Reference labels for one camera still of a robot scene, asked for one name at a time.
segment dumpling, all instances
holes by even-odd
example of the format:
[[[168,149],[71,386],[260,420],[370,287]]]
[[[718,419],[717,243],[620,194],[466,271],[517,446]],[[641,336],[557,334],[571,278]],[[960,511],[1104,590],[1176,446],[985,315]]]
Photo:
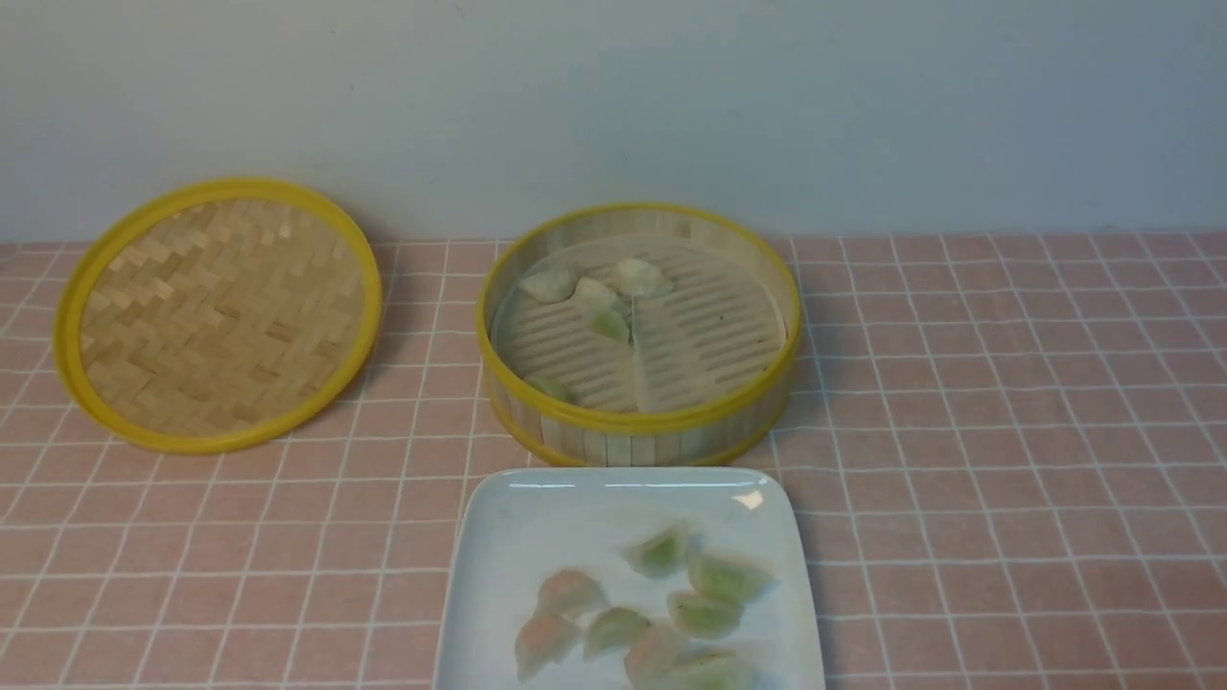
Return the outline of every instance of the dumpling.
[[[631,327],[614,309],[596,309],[588,314],[588,329],[622,344],[631,341]]]
[[[686,527],[675,524],[626,550],[626,562],[644,577],[669,577],[686,561]]]
[[[674,281],[656,266],[639,259],[622,259],[615,264],[614,285],[627,297],[660,297],[674,291]]]
[[[650,690],[753,690],[753,686],[755,669],[747,662],[729,652],[709,652],[670,668]]]
[[[628,647],[639,638],[652,621],[622,607],[601,611],[584,631],[584,659],[617,647]]]
[[[772,582],[769,575],[750,564],[699,552],[687,555],[686,573],[696,592],[737,604],[757,599]]]
[[[536,388],[541,393],[553,398],[555,400],[562,400],[563,403],[571,401],[571,390],[566,386],[558,383],[552,378],[546,378],[544,376],[530,376],[524,379],[533,388]]]
[[[579,640],[579,629],[569,620],[537,611],[524,624],[515,637],[515,665],[520,683],[533,678],[547,663],[557,663]]]
[[[741,625],[741,604],[721,602],[696,592],[669,595],[669,616],[683,632],[703,640],[719,640]]]
[[[579,570],[560,570],[541,583],[537,609],[575,618],[605,607],[605,593],[595,580]]]
[[[575,282],[574,295],[572,300],[579,306],[584,313],[600,312],[604,309],[614,309],[623,318],[631,313],[631,308],[617,292],[609,289],[607,285],[599,280],[593,280],[588,276],[580,277]]]
[[[520,279],[520,290],[544,304],[562,302],[575,291],[579,276],[574,270],[555,266]]]
[[[626,678],[634,688],[645,688],[660,679],[686,651],[690,641],[677,629],[655,622],[631,645],[623,665]]]

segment white plate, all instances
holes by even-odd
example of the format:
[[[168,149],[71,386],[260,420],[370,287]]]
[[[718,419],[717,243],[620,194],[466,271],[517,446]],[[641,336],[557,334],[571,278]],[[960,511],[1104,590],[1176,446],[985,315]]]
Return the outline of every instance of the white plate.
[[[487,478],[465,511],[452,564],[436,690],[524,688],[622,690],[622,654],[585,663],[577,647],[531,680],[515,680],[514,645],[553,572],[579,567],[611,604],[667,618],[665,597],[685,573],[650,581],[621,557],[627,546],[685,521],[715,552],[744,555],[777,578],[714,646],[760,669],[756,690],[822,690],[822,656],[793,506],[766,474],[733,468],[520,469]],[[589,618],[580,619],[583,624]]]

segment steamer basket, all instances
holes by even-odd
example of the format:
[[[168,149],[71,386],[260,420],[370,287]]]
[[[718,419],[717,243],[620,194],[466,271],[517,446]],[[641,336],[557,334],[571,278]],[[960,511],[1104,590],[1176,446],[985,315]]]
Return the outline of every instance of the steamer basket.
[[[595,335],[569,301],[541,304],[524,275],[567,265],[607,282],[636,257],[674,292],[636,301],[631,347]],[[558,465],[696,465],[735,460],[788,404],[802,328],[787,264],[750,231],[664,204],[578,211],[534,230],[491,270],[477,302],[477,340],[491,406],[507,431]],[[524,382],[547,376],[575,404]],[[636,387],[650,392],[636,404]]]

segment table surface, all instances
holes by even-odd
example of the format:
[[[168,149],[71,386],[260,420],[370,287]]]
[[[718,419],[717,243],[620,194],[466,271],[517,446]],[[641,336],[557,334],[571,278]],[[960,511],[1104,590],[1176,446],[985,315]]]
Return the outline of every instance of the table surface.
[[[793,498],[829,688],[1227,688],[1227,232],[772,243],[809,338],[740,464]],[[83,247],[0,247],[0,686],[428,686],[464,500],[535,463],[479,388],[506,247],[375,247],[361,386],[205,458],[70,404]]]

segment pink tile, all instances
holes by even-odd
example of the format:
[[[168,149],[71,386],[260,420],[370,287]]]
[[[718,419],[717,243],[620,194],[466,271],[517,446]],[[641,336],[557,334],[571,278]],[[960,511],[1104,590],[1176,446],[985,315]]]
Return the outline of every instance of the pink tile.
[[[1115,510],[1065,508],[1058,511],[1074,556],[1131,556],[1135,554],[1125,524]]]
[[[1103,468],[1103,478],[1119,506],[1173,507],[1179,505],[1157,468]]]
[[[216,680],[280,683],[293,638],[293,630],[231,630],[217,661]]]
[[[220,630],[160,630],[150,645],[140,681],[205,683],[221,646]]]
[[[296,625],[309,580],[294,575],[249,576],[234,609],[234,625]]]
[[[1129,530],[1147,556],[1205,554],[1193,523],[1183,510],[1125,510]]]
[[[984,514],[926,513],[925,532],[935,559],[982,560],[998,559],[993,534]]]
[[[1029,616],[1027,627],[1045,670],[1110,669],[1112,661],[1091,616]]]
[[[383,576],[375,620],[437,622],[443,619],[448,576],[444,572],[400,572]]]
[[[189,577],[174,581],[162,622],[167,625],[225,625],[238,594],[239,577]]]
[[[454,519],[460,503],[461,481],[420,479],[401,486],[398,521]]]
[[[826,470],[785,470],[784,487],[799,511],[842,512],[848,510],[839,475]]]
[[[261,524],[252,551],[252,570],[266,572],[312,570],[321,530],[319,524]]]
[[[271,484],[213,484],[200,512],[204,522],[255,522],[264,514]]]
[[[378,627],[371,636],[368,680],[427,680],[434,673],[439,631],[433,625]]]
[[[1050,511],[994,513],[1001,554],[1007,559],[1060,559],[1067,555],[1065,540]]]
[[[169,577],[110,577],[102,589],[90,625],[155,625],[169,591]]]
[[[131,685],[150,635],[146,630],[86,630],[72,657],[67,683]]]
[[[1187,668],[1175,632],[1161,614],[1101,616],[1108,645],[1121,668]]]
[[[102,589],[101,577],[43,578],[26,607],[21,627],[74,627],[85,624]]]
[[[12,632],[0,658],[0,685],[55,686],[75,641],[76,632]]]
[[[317,575],[307,599],[307,624],[366,622],[375,602],[374,575]]]
[[[455,522],[410,522],[393,525],[388,567],[449,567],[455,529]]]
[[[933,566],[877,564],[867,566],[866,575],[879,615],[942,613]]]
[[[198,524],[183,559],[184,572],[237,572],[247,565],[254,524]]]
[[[967,463],[974,468],[1029,467],[1022,436],[1012,428],[962,428]]]
[[[390,521],[396,506],[399,479],[342,481],[336,490],[329,519],[356,522]]]
[[[1018,604],[1028,614],[1090,610],[1079,573],[1070,562],[1011,562]]]
[[[134,524],[115,561],[115,572],[173,572],[188,543],[188,527]]]
[[[364,400],[412,400],[422,388],[420,366],[374,367],[362,393]]]
[[[956,619],[955,634],[971,673],[1022,672],[1036,668],[1036,658],[1022,621],[1015,616]]]
[[[119,527],[69,527],[47,564],[53,575],[101,575],[110,570],[124,530]]]
[[[366,627],[306,629],[290,667],[291,680],[315,683],[352,683],[362,663]],[[401,654],[409,647],[398,649]]]
[[[1079,564],[1091,604],[1101,610],[1160,610],[1141,561],[1087,560]]]
[[[890,618],[881,626],[892,672],[958,670],[958,656],[945,620]]]

